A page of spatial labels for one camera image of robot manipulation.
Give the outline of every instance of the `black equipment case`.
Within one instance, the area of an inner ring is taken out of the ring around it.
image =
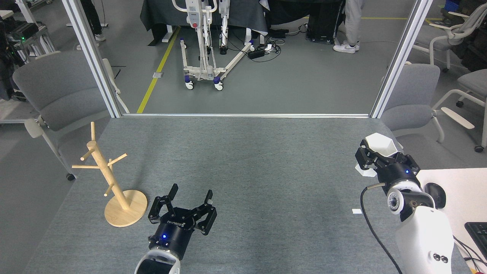
[[[308,20],[306,38],[311,41],[324,40],[334,44],[338,26],[344,20],[345,0],[329,0],[313,3]]]

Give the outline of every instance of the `black pants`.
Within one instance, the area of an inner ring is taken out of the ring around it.
[[[80,2],[83,6],[83,10],[85,11],[86,18],[88,19],[88,23],[90,24],[93,35],[101,34],[100,18],[98,18],[98,13],[96,13],[93,3],[91,0],[80,0]]]

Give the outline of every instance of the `floor tape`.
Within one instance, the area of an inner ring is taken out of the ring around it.
[[[162,57],[161,63],[159,64],[159,67],[157,67],[156,72],[161,72],[162,69],[164,68],[164,64],[166,64],[166,60],[168,59],[169,53],[171,53],[172,46],[174,45],[174,41],[176,41],[176,38],[178,36],[179,30],[181,27],[177,27],[174,33],[172,34],[171,40],[169,41],[168,48],[166,49],[166,52],[164,53],[164,56]],[[147,89],[146,94],[144,95],[144,98],[142,99],[142,102],[140,103],[139,109],[137,110],[137,113],[143,113],[144,109],[147,105],[147,102],[149,101],[150,95],[152,94],[152,91],[154,90],[154,87],[157,83],[157,80],[159,78],[152,78],[152,81],[150,82],[149,88]]]

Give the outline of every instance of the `keyboard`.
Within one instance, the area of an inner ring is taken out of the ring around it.
[[[487,258],[487,222],[468,222],[465,229],[472,237],[484,258]]]

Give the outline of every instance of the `aluminum frame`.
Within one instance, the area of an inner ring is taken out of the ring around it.
[[[417,0],[414,4],[406,23],[406,27],[404,28],[401,40],[399,41],[399,46],[396,49],[393,60],[389,65],[385,79],[380,87],[377,99],[375,100],[372,111],[370,112],[371,118],[380,118],[382,116],[387,101],[391,96],[392,90],[394,90],[397,79],[401,74],[404,63],[411,52],[414,41],[416,40],[421,25],[426,18],[426,14],[430,10],[432,2],[433,0]]]
[[[96,84],[101,92],[103,100],[107,105],[108,112],[112,118],[120,118],[122,114],[118,105],[115,102],[115,96],[113,95],[108,73],[103,66],[103,61],[96,47],[88,20],[82,9],[81,2],[79,0],[62,0],[64,8],[68,13],[69,20],[73,25],[79,44],[85,54],[88,65],[93,73]]]

